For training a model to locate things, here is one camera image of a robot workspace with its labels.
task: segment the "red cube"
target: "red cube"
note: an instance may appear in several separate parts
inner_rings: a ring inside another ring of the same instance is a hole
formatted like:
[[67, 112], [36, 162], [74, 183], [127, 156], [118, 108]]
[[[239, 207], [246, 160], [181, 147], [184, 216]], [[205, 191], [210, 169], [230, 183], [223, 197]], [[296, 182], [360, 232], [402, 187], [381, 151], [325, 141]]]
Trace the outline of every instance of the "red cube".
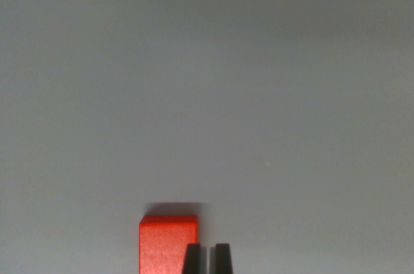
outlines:
[[188, 244], [197, 243], [197, 216], [145, 216], [139, 230], [139, 273], [181, 274]]

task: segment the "wooden block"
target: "wooden block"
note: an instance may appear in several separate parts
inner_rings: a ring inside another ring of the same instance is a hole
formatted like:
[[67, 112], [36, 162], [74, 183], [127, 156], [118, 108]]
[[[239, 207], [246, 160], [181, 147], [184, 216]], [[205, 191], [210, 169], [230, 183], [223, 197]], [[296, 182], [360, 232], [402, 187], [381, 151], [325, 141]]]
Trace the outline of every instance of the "wooden block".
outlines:
[[188, 244], [197, 243], [197, 216], [145, 216], [139, 228], [139, 273], [181, 274]]

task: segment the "gray surface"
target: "gray surface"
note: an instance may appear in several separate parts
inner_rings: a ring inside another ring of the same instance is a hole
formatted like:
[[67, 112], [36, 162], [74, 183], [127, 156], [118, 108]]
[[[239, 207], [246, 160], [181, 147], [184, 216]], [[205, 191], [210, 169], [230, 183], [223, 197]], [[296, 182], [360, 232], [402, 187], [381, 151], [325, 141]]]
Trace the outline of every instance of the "gray surface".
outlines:
[[414, 0], [0, 0], [0, 273], [137, 273], [198, 202], [235, 273], [414, 273]]

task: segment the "gray background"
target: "gray background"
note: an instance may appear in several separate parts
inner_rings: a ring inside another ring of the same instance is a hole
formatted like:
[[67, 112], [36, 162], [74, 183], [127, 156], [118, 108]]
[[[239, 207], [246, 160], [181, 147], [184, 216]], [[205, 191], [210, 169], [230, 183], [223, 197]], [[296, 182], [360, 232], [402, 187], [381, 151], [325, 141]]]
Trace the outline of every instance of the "gray background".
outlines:
[[0, 273], [137, 273], [196, 202], [235, 273], [414, 272], [414, 0], [0, 0]]

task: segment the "red block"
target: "red block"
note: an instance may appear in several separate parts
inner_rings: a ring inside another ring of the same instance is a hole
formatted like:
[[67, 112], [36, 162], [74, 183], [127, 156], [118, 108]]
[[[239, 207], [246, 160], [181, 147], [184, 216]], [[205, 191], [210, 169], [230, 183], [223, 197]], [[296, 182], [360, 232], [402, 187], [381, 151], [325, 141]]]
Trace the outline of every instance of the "red block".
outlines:
[[140, 274], [181, 274], [187, 244], [197, 243], [197, 216], [145, 216], [140, 222]]

